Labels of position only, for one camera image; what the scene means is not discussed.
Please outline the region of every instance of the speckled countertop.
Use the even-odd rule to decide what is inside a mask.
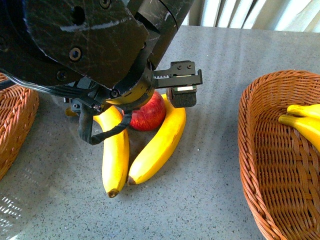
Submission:
[[[187,109],[165,166],[113,199],[102,184],[103,145],[81,141],[62,99],[41,94],[31,131],[0,181],[0,239],[263,239],[240,181],[240,95],[270,72],[320,73],[319,43],[318,33],[181,27],[159,69],[195,61],[203,71],[197,106]],[[134,156],[152,136],[130,133]]]

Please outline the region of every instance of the woven texture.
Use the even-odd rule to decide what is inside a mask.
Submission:
[[[0,73],[0,82],[6,79]],[[38,106],[36,91],[18,85],[0,90],[0,180],[16,159]]]
[[[243,191],[266,239],[320,240],[320,154],[278,123],[292,104],[320,103],[320,75],[279,71],[256,79],[239,103]]]

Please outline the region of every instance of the screw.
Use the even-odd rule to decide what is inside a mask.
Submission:
[[[78,47],[72,48],[69,52],[69,58],[73,62],[79,61],[81,58],[81,55],[82,55],[81,50]]]
[[[67,79],[66,72],[64,70],[58,71],[56,73],[56,79],[63,82]]]
[[[100,0],[100,6],[103,8],[103,9],[107,9],[110,7],[110,4],[111,4],[111,0]]]
[[[112,97],[116,98],[116,97],[118,97],[118,95],[119,95],[119,93],[118,93],[117,90],[113,89],[113,90],[111,91],[111,96],[112,96]]]
[[[146,44],[146,42],[144,42],[144,43],[143,43],[143,47],[141,48],[141,50],[142,50],[142,49],[145,49],[146,46],[147,46],[147,44]]]
[[[0,51],[6,51],[8,49],[7,41],[4,37],[0,36]]]

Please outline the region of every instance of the wicker basket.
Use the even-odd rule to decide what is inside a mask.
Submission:
[[[294,128],[278,123],[291,104],[319,103],[320,75],[308,71],[264,75],[241,96],[241,181],[268,240],[320,240],[320,154]]]
[[[0,73],[0,81],[7,77]],[[0,90],[0,180],[16,159],[35,120],[36,91],[14,85]]]

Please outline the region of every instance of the apple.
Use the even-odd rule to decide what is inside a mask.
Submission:
[[[132,112],[130,126],[138,131],[151,131],[159,127],[166,117],[163,97],[154,91],[151,99],[139,110]]]

